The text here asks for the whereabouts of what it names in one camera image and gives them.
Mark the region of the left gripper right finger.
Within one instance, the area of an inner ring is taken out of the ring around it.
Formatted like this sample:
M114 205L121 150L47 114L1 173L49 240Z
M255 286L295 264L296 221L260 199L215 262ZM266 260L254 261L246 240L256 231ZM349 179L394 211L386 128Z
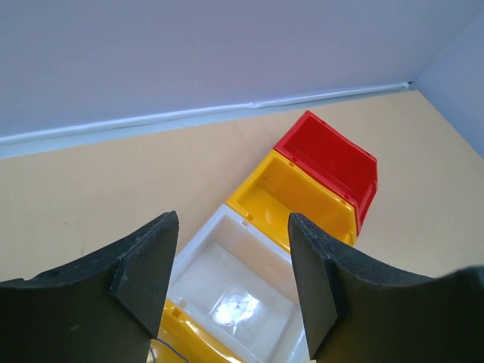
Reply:
M483 268L430 278L387 265L319 228L288 220L310 359L481 362Z

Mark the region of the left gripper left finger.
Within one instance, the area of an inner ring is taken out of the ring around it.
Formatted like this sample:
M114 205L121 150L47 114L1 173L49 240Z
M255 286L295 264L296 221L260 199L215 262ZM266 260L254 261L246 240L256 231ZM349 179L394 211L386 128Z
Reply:
M164 213L65 265L1 284L3 362L144 362L178 240Z

